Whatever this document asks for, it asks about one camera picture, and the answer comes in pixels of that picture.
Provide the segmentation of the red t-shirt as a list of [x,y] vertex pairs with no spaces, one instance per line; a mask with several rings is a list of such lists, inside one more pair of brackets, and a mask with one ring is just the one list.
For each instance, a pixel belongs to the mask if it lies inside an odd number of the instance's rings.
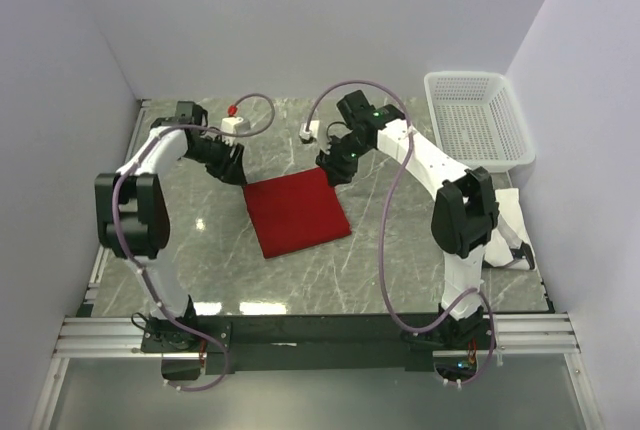
[[336,191],[320,168],[251,183],[243,195],[266,259],[351,234]]

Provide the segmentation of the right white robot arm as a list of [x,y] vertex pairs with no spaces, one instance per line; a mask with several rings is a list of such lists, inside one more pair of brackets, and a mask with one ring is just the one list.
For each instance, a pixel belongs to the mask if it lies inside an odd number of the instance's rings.
[[400,171],[411,174],[434,201],[431,233],[445,270],[439,314],[425,327],[404,323],[393,309],[390,316],[408,333],[437,331],[447,347],[464,347],[489,307],[480,287],[482,262],[499,217],[491,175],[452,159],[420,134],[403,110],[376,108],[360,90],[339,100],[337,109],[349,131],[328,138],[316,158],[330,186],[351,182],[360,157],[377,150],[398,162]]

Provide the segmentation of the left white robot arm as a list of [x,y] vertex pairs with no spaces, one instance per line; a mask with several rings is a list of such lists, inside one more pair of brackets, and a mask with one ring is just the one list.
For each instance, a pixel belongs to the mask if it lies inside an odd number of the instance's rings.
[[151,316],[172,319],[164,339],[176,351],[193,349],[200,338],[188,292],[178,272],[161,253],[170,238],[170,218],[161,178],[182,158],[204,166],[229,185],[247,184],[244,146],[231,137],[210,136],[203,129],[208,112],[192,101],[177,103],[175,115],[156,119],[139,150],[114,173],[94,183],[100,244],[126,260],[152,305]]

